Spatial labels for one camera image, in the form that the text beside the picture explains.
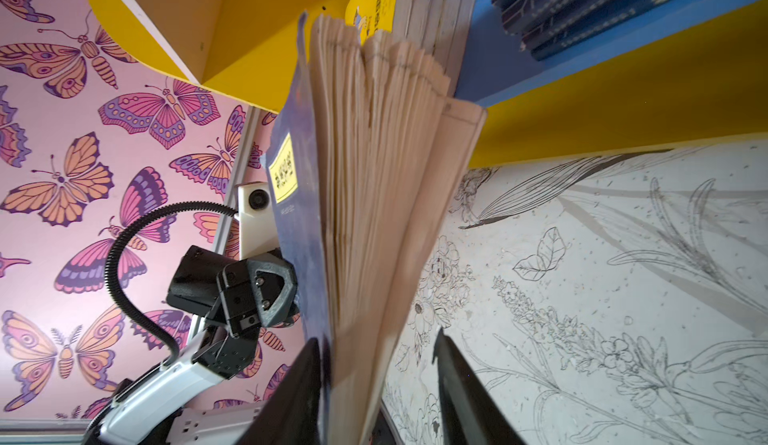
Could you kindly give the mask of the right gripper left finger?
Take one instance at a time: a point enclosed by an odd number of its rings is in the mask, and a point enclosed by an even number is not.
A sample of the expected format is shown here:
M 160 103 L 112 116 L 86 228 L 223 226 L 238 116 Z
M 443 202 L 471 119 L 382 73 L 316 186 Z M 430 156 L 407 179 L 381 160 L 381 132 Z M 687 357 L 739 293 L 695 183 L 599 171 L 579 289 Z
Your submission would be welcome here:
M 311 338 L 236 444 L 319 444 L 320 365 L 318 340 Z

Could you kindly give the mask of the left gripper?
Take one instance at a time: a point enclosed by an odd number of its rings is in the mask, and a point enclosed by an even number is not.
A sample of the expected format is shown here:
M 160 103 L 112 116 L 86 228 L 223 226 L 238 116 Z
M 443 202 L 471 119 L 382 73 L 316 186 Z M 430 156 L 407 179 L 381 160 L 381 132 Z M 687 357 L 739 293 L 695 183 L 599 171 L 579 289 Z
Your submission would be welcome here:
M 217 286 L 225 328 L 236 339 L 286 324 L 298 312 L 293 266 L 271 253 L 226 265 Z

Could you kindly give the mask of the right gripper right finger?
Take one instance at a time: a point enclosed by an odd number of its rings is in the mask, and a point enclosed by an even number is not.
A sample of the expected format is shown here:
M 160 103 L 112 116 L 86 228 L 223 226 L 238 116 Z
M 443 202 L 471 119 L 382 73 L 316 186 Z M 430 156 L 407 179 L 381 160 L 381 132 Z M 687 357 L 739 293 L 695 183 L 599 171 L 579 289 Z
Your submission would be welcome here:
M 525 443 L 443 329 L 436 337 L 433 362 L 438 370 L 444 444 Z

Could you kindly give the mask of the yellow cartoon book bottom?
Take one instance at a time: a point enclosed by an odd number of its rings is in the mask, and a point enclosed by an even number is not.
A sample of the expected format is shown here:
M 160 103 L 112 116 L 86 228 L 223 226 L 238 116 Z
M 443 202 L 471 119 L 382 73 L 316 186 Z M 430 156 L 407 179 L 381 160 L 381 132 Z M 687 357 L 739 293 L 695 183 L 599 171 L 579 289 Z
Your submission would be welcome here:
M 345 10 L 345 24 L 357 30 L 363 44 L 379 30 L 393 30 L 395 8 L 396 0 L 350 0 Z

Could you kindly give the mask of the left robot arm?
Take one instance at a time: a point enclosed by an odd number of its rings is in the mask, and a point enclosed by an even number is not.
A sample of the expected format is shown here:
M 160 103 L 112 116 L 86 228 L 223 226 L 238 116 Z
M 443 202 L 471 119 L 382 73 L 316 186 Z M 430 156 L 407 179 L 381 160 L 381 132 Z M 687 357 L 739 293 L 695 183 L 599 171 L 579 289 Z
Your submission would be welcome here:
M 237 221 L 247 214 L 231 206 L 184 201 L 161 206 L 132 221 L 108 251 L 104 283 L 117 309 L 168 349 L 168 356 L 137 380 L 124 380 L 111 402 L 89 424 L 86 444 L 163 444 L 183 406 L 202 392 L 245 372 L 262 332 L 295 325 L 297 279 L 277 245 L 238 260 L 192 246 L 169 285 L 166 300 L 203 319 L 202 335 L 181 346 L 124 292 L 118 266 L 137 235 L 182 212 L 212 212 Z

